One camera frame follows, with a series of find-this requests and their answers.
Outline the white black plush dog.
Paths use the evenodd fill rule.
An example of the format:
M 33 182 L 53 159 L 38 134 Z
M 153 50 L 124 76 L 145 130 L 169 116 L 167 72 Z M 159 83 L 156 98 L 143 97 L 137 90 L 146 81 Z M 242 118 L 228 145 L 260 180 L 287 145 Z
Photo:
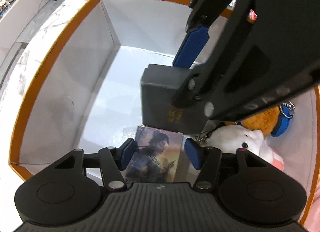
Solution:
M 246 149 L 270 164 L 274 160 L 274 153 L 261 130 L 250 130 L 241 125 L 223 126 L 213 131 L 206 142 L 208 146 L 217 147 L 223 153 Z

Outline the dark grey box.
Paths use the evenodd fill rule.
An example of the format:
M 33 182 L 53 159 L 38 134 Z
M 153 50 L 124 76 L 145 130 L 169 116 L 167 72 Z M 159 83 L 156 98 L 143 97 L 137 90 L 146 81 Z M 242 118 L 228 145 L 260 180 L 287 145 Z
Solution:
M 149 64 L 140 80 L 142 124 L 183 134 L 199 134 L 208 118 L 203 103 L 180 109 L 172 99 L 190 70 L 172 66 Z

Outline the brown bear plush blue jacket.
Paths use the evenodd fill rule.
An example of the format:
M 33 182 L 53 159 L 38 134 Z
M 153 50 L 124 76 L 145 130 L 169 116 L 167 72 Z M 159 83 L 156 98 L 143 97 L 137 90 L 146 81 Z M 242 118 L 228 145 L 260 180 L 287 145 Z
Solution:
M 225 126 L 241 125 L 249 130 L 260 130 L 265 138 L 269 135 L 277 137 L 283 134 L 289 127 L 295 109 L 296 106 L 292 102 L 287 101 L 240 122 L 226 122 Z

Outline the pink notebook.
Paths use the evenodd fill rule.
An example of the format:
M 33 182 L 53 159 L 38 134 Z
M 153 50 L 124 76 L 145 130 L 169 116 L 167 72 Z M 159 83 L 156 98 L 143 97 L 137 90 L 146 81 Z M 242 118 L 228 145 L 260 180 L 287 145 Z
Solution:
M 274 149 L 272 149 L 272 152 L 273 152 L 272 165 L 277 169 L 279 169 L 280 171 L 283 171 L 284 170 L 283 158 Z

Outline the smartphone on stand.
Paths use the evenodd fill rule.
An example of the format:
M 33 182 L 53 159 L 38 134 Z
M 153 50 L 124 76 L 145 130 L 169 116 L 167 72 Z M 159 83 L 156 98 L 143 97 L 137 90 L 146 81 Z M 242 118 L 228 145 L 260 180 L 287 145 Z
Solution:
M 257 19 L 256 13 L 253 10 L 250 10 L 247 20 L 253 24 L 256 21 L 256 19 Z

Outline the large orange storage box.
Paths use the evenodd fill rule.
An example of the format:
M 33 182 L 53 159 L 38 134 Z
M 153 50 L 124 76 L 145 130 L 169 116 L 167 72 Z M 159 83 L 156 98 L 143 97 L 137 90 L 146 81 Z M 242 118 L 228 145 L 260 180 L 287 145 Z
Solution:
M 122 156 L 75 147 L 98 79 L 121 45 L 159 55 L 179 46 L 188 0 L 88 0 L 67 23 L 24 96 L 10 159 L 23 166 L 15 205 L 20 231 L 303 231 L 319 183 L 319 88 L 296 97 L 302 120 L 276 144 L 296 160 L 281 173 L 243 150 L 206 151 L 198 180 L 136 183 L 121 179 Z

